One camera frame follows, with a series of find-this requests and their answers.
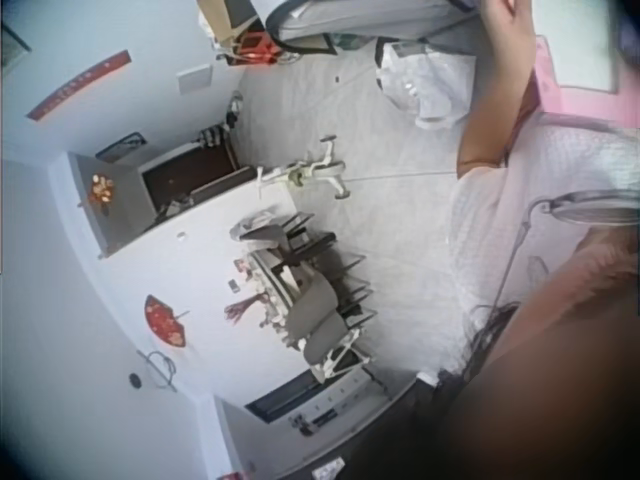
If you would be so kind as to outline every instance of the doorway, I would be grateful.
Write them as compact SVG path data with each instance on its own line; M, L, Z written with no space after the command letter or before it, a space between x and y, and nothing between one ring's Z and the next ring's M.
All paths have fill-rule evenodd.
M223 147L195 148L142 174L156 211L235 171Z

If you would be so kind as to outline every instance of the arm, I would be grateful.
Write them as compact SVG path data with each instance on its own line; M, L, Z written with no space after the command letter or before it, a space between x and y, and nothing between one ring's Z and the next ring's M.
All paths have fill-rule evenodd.
M488 91L471 112L462 137L458 178L479 166L500 166L535 62L531 1L515 0L513 7L509 0L483 1L496 71Z

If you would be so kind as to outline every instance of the person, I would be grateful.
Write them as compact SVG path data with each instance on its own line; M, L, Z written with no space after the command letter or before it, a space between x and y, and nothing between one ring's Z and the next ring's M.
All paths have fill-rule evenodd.
M477 333L432 401L366 439L338 479L636 478L637 228L538 215L492 305L531 201L640 190L638 139L536 114L519 122L535 104L532 0L484 0L481 12L496 67L462 138L448 239Z

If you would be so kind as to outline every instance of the plastic bag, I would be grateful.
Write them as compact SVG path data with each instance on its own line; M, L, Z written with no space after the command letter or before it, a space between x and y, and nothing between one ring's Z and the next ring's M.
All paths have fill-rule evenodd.
M378 81L385 95L426 130L449 128L471 107L476 59L414 42L387 43Z

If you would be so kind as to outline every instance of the chair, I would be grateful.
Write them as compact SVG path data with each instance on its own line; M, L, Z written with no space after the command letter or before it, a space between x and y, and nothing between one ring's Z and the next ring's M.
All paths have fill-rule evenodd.
M371 362L371 357L354 345L361 335L362 329L350 329L337 312L329 315L309 335L303 356L320 383ZM343 365L349 352L352 352L357 361Z

